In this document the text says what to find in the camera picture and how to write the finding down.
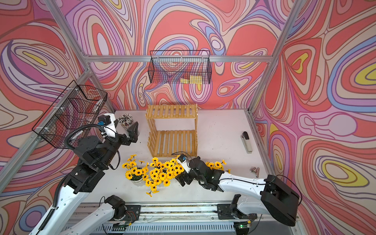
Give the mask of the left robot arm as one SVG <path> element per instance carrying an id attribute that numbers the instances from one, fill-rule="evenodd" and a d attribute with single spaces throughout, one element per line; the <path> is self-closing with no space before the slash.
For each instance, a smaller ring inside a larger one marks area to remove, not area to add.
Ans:
<path id="1" fill-rule="evenodd" d="M 130 125 L 128 134 L 118 134 L 116 129 L 107 125 L 86 124 L 74 129 L 64 139 L 64 145 L 79 157 L 73 170 L 58 183 L 53 202 L 45 215 L 32 230 L 33 235 L 57 235 L 81 202 L 94 190 L 108 169 L 114 169 L 111 162 L 119 155 L 121 146 L 129 146 L 138 141 L 137 122 Z M 78 141 L 77 146 L 71 139 L 85 129 L 97 128 L 105 137 L 102 142 L 97 136 L 88 136 Z"/>

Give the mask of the sunflower pot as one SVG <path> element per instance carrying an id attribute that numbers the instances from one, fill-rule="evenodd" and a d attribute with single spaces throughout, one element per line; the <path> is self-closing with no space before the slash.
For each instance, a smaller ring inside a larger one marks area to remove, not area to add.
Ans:
<path id="1" fill-rule="evenodd" d="M 177 158 L 173 158 L 163 163 L 163 167 L 162 172 L 168 180 L 174 179 L 185 171 Z"/>
<path id="2" fill-rule="evenodd" d="M 168 188 L 171 185 L 171 180 L 165 178 L 162 172 L 163 163 L 157 157 L 153 157 L 151 163 L 149 163 L 149 179 L 145 181 L 145 186 L 149 188 L 146 194 L 152 197 L 159 192 L 161 187 Z"/>
<path id="3" fill-rule="evenodd" d="M 205 164 L 210 169 L 223 170 L 225 172 L 231 173 L 230 169 L 227 169 L 227 170 L 225 169 L 225 166 L 227 165 L 225 160 L 222 160 L 221 162 L 218 162 L 218 161 L 217 162 L 206 162 Z"/>
<path id="4" fill-rule="evenodd" d="M 125 177 L 132 183 L 141 183 L 149 179 L 149 163 L 137 160 L 137 155 L 132 154 L 121 166 L 126 170 Z"/>

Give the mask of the wooden two-tier shelf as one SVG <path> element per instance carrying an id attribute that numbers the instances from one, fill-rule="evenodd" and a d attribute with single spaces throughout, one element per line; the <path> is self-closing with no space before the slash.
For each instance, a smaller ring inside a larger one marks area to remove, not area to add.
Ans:
<path id="1" fill-rule="evenodd" d="M 198 153 L 198 106 L 150 105 L 146 111 L 150 132 L 147 146 L 152 157 L 170 157 L 173 153 Z"/>

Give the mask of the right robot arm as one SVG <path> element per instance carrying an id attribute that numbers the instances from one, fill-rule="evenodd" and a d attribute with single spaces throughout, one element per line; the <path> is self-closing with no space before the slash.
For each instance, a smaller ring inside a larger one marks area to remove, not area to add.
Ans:
<path id="1" fill-rule="evenodd" d="M 232 192 L 233 200 L 224 212 L 225 218 L 250 219 L 255 214 L 268 214 L 290 227 L 296 225 L 299 194 L 275 175 L 251 179 L 233 175 L 222 169 L 207 166 L 200 157 L 178 156 L 183 173 L 177 177 L 181 186 L 193 181 L 213 192 Z"/>

